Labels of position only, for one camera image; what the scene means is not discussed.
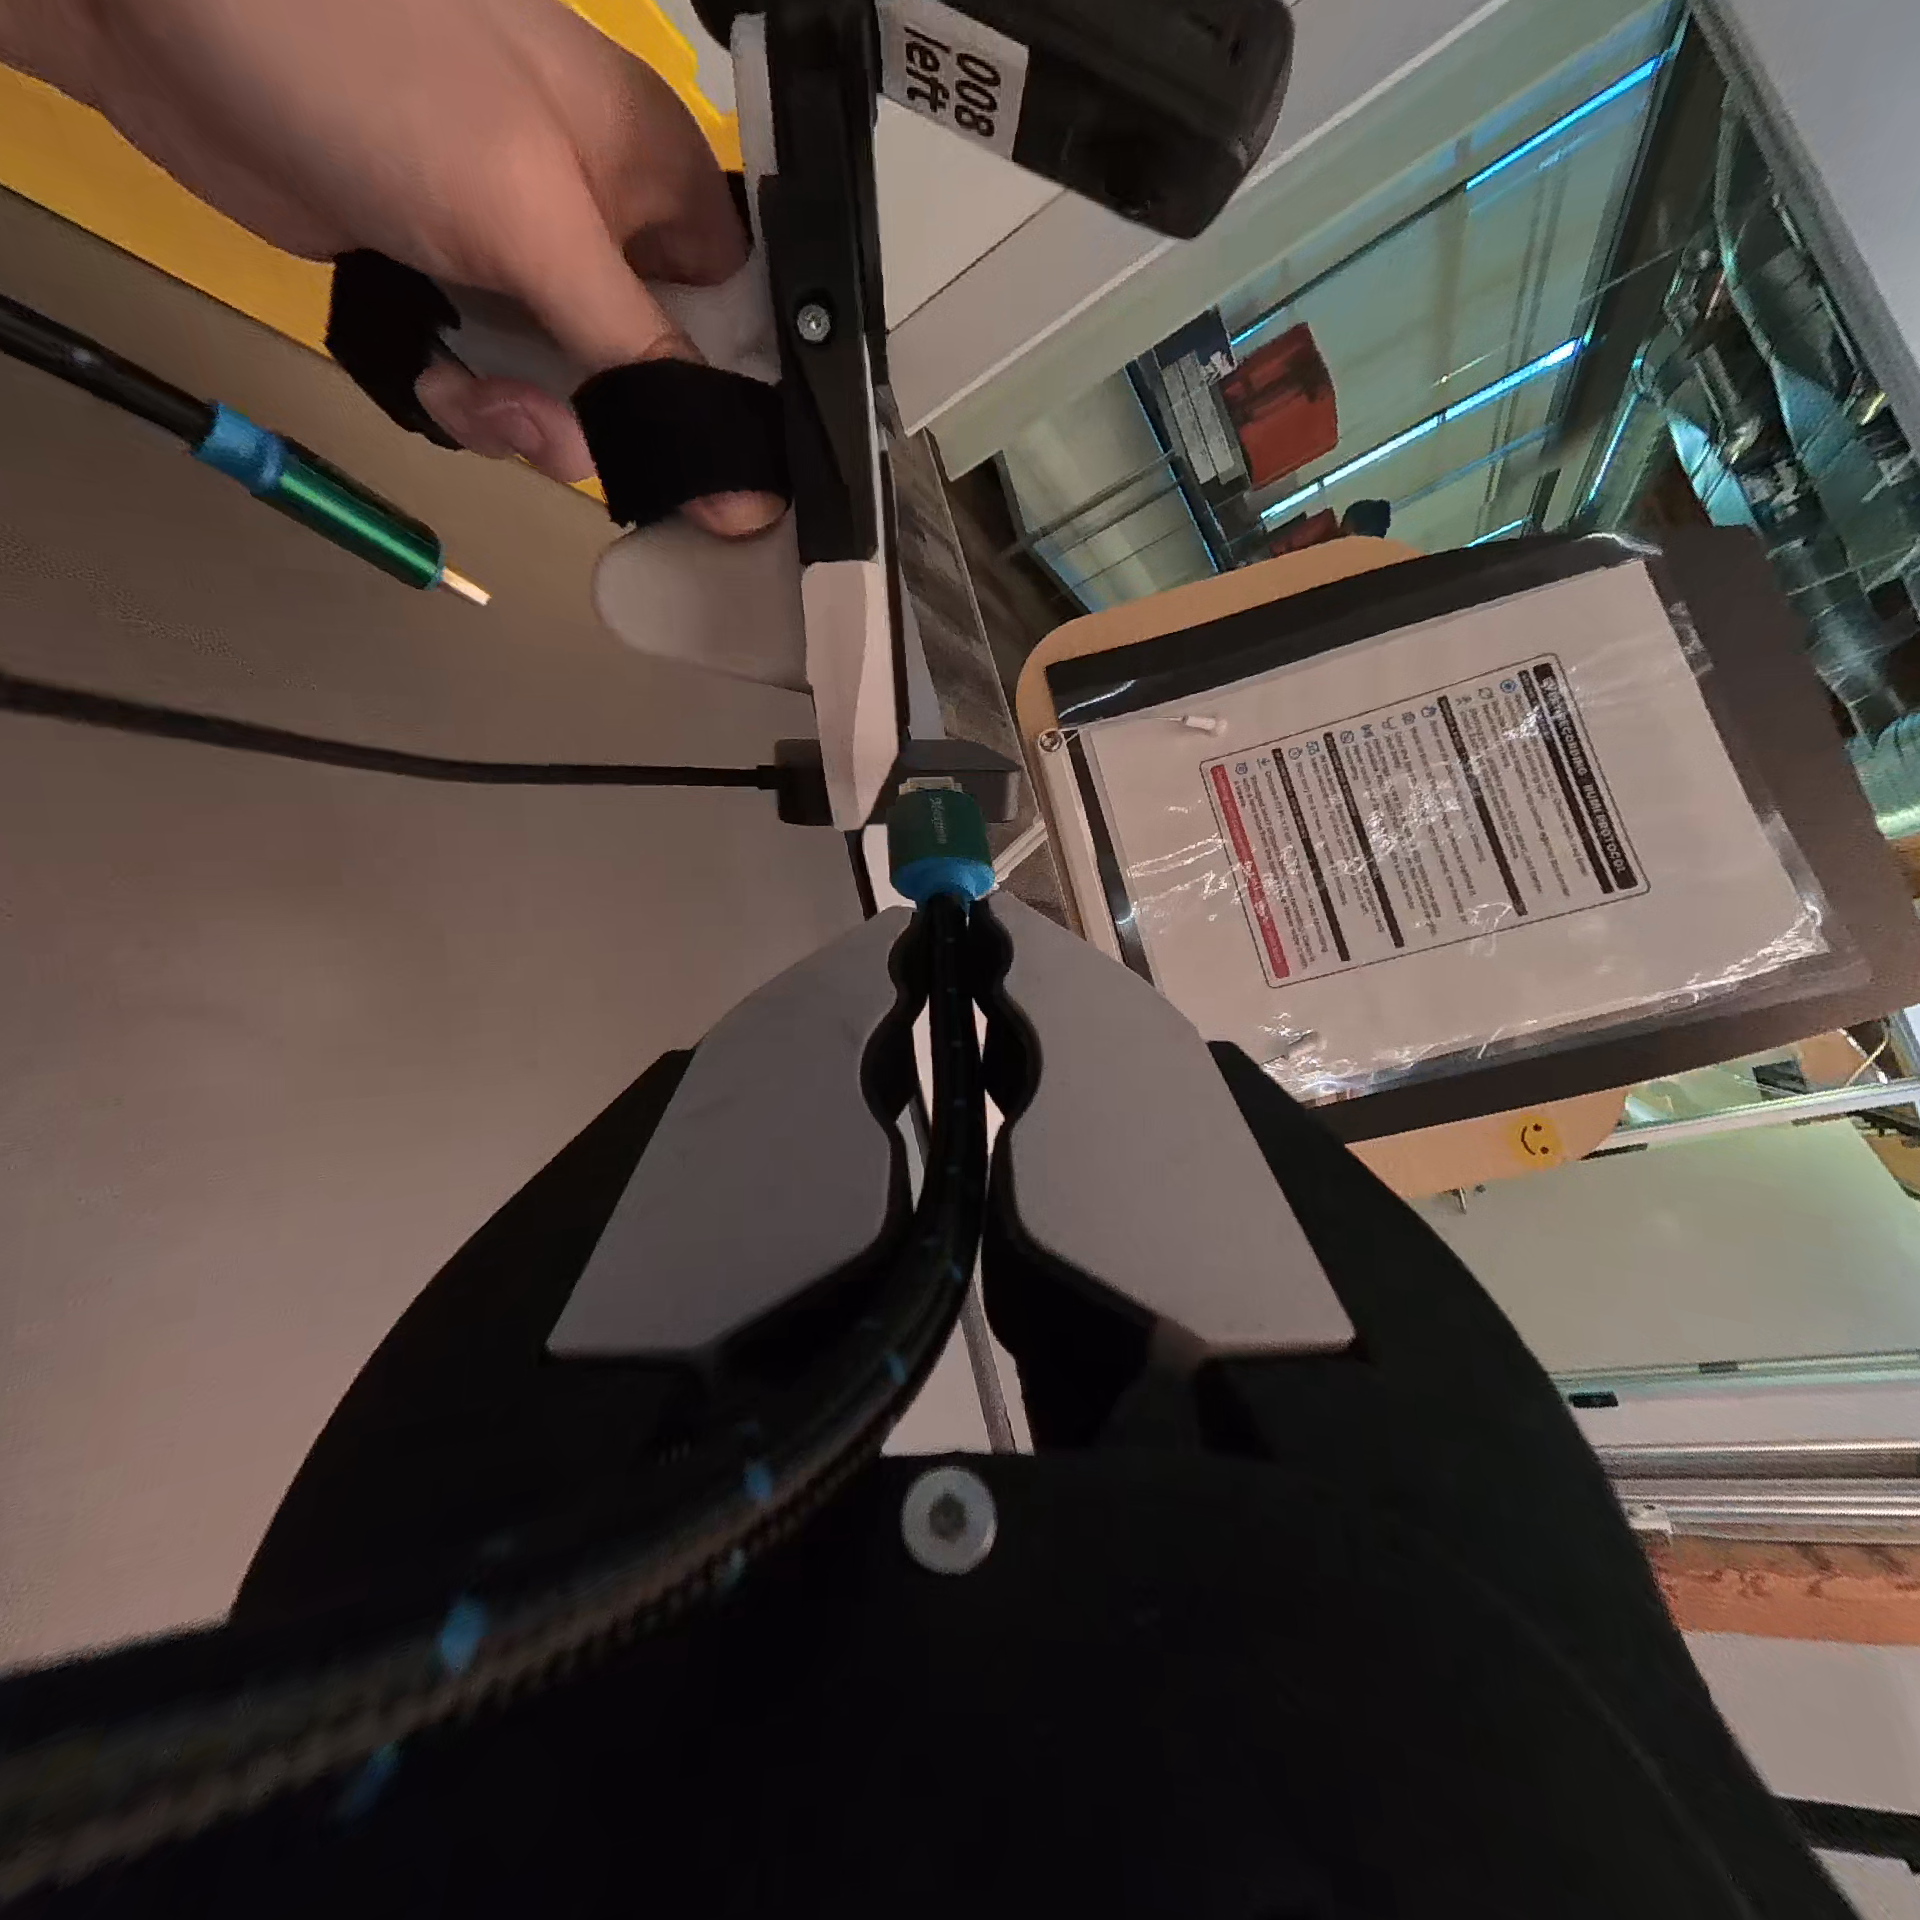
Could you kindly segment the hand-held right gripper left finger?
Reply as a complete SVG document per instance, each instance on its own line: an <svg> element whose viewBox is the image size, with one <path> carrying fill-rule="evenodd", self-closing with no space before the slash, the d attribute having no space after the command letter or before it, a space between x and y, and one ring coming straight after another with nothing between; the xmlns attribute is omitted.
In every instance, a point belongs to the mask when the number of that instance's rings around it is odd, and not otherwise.
<svg viewBox="0 0 1920 1920"><path fill-rule="evenodd" d="M553 1330L562 1359L711 1360L853 1267L906 1205L904 907L804 956L698 1042Z"/></svg>

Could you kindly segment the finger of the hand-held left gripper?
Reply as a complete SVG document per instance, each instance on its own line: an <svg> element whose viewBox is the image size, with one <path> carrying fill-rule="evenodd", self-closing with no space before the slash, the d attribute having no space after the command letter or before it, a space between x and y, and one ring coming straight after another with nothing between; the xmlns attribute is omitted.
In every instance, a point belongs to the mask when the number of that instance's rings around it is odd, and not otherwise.
<svg viewBox="0 0 1920 1920"><path fill-rule="evenodd" d="M819 725L831 822L862 831L906 739L906 609L894 567L802 567L804 666Z"/></svg>

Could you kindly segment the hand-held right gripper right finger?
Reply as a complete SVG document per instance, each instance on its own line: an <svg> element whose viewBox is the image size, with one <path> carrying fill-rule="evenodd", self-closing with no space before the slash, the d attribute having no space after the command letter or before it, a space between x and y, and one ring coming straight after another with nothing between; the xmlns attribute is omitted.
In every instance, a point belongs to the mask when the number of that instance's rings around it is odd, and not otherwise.
<svg viewBox="0 0 1920 1920"><path fill-rule="evenodd" d="M975 915L990 1150L981 1280L1009 1352L1064 1316L1182 1357L1357 1335L1211 1042L1020 898Z"/></svg>

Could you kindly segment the red box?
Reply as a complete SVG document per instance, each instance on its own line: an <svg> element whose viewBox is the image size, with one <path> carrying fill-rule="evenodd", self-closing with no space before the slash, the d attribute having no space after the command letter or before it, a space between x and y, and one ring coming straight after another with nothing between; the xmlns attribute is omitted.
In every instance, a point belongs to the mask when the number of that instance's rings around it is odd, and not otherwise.
<svg viewBox="0 0 1920 1920"><path fill-rule="evenodd" d="M1247 484L1260 489L1327 457L1338 442L1335 375L1308 323L1294 323L1220 382Z"/></svg>

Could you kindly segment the laminated instruction sheet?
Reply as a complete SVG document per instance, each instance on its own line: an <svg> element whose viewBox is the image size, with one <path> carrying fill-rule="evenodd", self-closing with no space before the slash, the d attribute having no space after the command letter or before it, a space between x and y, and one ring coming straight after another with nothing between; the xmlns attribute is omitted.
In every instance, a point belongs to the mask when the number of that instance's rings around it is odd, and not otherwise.
<svg viewBox="0 0 1920 1920"><path fill-rule="evenodd" d="M1280 639L1283 652L1308 654L1323 644L1317 629L1331 611L1386 611L1394 598L1434 601L1443 587L1537 585L1548 579L1552 562L1568 567L1575 558L1610 558L1619 548L1619 541L1602 534L1529 534L1420 556L1403 541L1347 538L1084 614L1044 635L1020 666L1016 725L1029 767L1038 772L1038 736L1058 721L1048 678L1055 662L1092 656L1097 666L1111 666L1132 644L1216 625L1225 625L1231 642L1247 629L1256 639ZM1708 691L1731 718L1732 745L1780 805L1860 956L1832 987L1789 987L1778 999L1720 999L1645 1035L1614 1028L1548 1059L1487 1060L1427 1083L1323 1103L1317 1117L1347 1143L1621 1090L1916 1003L1908 878L1844 764L1830 694L1755 538L1714 524L1669 533L1653 552L1653 572L1692 615L1708 652Z"/></svg>
<svg viewBox="0 0 1920 1920"><path fill-rule="evenodd" d="M1645 543L1390 562L1045 683L1116 954L1297 1098L1852 969Z"/></svg>

